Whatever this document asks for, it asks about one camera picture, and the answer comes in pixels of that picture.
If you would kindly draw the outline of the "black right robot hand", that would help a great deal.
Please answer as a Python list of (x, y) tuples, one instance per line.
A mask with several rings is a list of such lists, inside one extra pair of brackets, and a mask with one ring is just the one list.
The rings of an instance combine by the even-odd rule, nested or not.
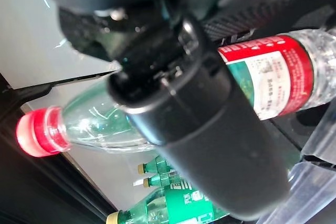
[(215, 50), (214, 23), (234, 35), (268, 26), (259, 9), (302, 0), (54, 0), (79, 52), (121, 68), (112, 100), (177, 170), (244, 219), (278, 205), (285, 168), (256, 113)]

